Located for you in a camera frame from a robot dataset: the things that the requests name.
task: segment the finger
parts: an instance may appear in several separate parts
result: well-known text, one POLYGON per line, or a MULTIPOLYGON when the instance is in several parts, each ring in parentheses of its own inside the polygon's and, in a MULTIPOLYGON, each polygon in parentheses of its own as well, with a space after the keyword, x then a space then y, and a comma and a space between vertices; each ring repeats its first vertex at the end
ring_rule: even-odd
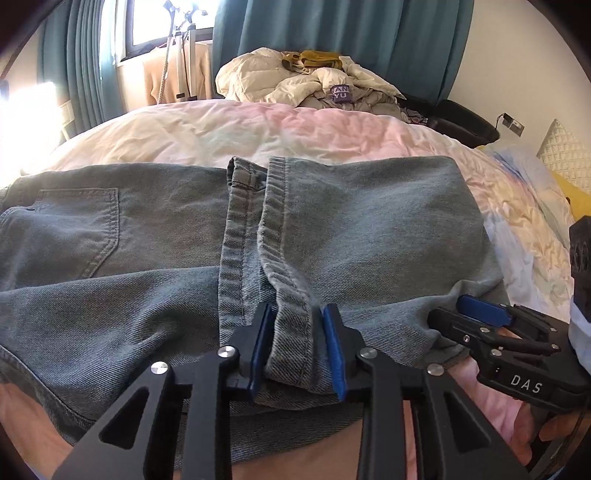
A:
POLYGON ((549 442, 550 440, 567 437, 574 430, 579 416, 580 412, 575 412, 554 417, 541 428, 540 434, 538 435, 540 440, 542 442, 549 442))
POLYGON ((534 418, 530 406, 524 403, 515 418, 515 426, 509 447, 521 462, 527 465, 532 458, 530 443, 534 437, 534 418))

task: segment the metal screw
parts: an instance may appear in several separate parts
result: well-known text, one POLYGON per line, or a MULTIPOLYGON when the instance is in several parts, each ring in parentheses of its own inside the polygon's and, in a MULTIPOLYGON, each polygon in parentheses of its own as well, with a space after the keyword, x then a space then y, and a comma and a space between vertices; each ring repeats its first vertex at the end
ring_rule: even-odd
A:
POLYGON ((153 374, 162 375, 168 371, 168 364, 166 362, 155 362, 151 365, 150 370, 153 374))
POLYGON ((235 353, 236 349, 232 345, 225 345, 220 347, 220 349, 217 351, 217 354, 222 358, 230 358, 231 356, 234 356, 235 353))
POLYGON ((427 373, 434 377, 440 377, 445 373, 445 369, 439 364, 431 364, 427 367, 427 373))
POLYGON ((378 356, 378 351, 375 348, 366 346, 359 351, 359 354, 363 358, 376 358, 378 356))

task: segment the window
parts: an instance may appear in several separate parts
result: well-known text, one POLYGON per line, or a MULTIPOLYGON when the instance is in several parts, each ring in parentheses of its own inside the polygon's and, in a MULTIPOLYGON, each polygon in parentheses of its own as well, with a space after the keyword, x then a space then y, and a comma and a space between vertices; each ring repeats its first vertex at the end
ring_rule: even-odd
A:
MULTIPOLYGON (((184 22, 185 12, 191 12, 195 9, 192 19, 197 27, 197 40, 211 40, 219 1, 200 0, 199 2, 190 2, 173 0, 173 5, 178 9, 174 19, 175 27, 184 22)), ((163 5, 164 0, 127 0, 126 58, 147 53, 153 48, 166 43, 170 28, 170 15, 163 5)), ((187 29, 186 23, 182 25, 182 29, 187 29)))

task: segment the white down jacket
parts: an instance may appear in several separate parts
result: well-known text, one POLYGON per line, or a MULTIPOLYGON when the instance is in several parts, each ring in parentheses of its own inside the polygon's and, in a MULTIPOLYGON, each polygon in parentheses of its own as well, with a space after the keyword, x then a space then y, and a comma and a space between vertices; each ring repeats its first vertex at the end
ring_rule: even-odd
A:
POLYGON ((226 63, 216 75, 216 89, 228 100, 238 102, 285 103, 298 106, 314 92, 327 95, 334 85, 349 85, 404 98, 392 84, 357 65, 351 57, 339 57, 343 70, 321 67, 310 74, 298 74, 281 65, 283 55, 270 48, 258 48, 226 63))

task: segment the denim fabric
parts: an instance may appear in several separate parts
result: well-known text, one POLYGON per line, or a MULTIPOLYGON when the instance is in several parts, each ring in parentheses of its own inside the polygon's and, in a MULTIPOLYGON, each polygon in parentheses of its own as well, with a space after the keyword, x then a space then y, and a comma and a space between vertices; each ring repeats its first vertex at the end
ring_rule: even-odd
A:
POLYGON ((462 353, 428 329, 432 308, 506 301, 449 158, 88 167, 19 180, 0 212, 0 377, 70 443, 151 362, 199 359, 261 300, 278 309, 273 349, 256 404, 232 406, 233 461, 359 418, 330 393, 317 307, 421 365, 462 353))

